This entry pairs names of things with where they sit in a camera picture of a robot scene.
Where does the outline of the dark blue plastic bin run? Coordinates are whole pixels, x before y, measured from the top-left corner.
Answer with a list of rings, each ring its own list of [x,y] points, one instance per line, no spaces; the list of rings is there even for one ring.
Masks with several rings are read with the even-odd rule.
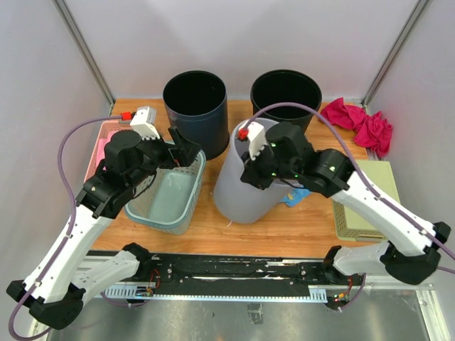
[[[171,126],[197,143],[208,160],[221,155],[230,140],[227,92],[211,72],[191,70],[171,78],[163,90]]]

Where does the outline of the teal plastic basket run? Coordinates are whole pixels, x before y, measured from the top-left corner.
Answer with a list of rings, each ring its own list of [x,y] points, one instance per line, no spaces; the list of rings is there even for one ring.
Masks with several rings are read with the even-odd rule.
[[[205,165],[205,153],[199,151],[189,167],[158,169],[152,185],[125,205],[126,216],[160,232],[186,233],[200,195]]]

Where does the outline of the black ribbed plastic bin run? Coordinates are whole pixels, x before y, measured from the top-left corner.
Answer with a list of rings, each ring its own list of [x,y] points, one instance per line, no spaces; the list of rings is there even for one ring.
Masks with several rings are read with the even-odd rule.
[[[322,91],[309,76],[295,70],[272,70],[260,75],[252,84],[250,100],[253,112],[271,104],[294,102],[316,111],[321,107]],[[262,117],[275,121],[288,121],[306,131],[313,114],[296,107],[270,109]]]

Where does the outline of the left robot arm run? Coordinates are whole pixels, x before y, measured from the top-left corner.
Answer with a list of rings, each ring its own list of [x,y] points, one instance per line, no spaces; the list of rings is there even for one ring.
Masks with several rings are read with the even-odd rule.
[[[83,274],[76,271],[99,235],[128,202],[139,197],[137,188],[142,183],[151,180],[158,169],[188,167],[195,161],[200,146],[175,127],[168,131],[171,143],[155,132],[114,133],[95,174],[71,197],[67,227],[32,274],[9,284],[7,294],[27,307],[38,322],[62,330],[106,288],[126,278],[144,281],[150,277],[149,252],[135,243]]]

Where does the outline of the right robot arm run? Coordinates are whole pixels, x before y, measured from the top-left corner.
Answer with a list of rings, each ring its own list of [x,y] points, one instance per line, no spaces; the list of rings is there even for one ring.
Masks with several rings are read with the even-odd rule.
[[[332,148],[316,151],[304,132],[281,122],[266,129],[256,121],[242,124],[237,137],[247,141],[240,180],[260,190],[275,180],[300,184],[312,193],[347,207],[385,236],[366,247],[331,247],[323,260],[323,278],[340,283],[353,274],[388,274],[417,285],[438,268],[439,248],[451,229],[431,223],[384,193],[349,157]]]

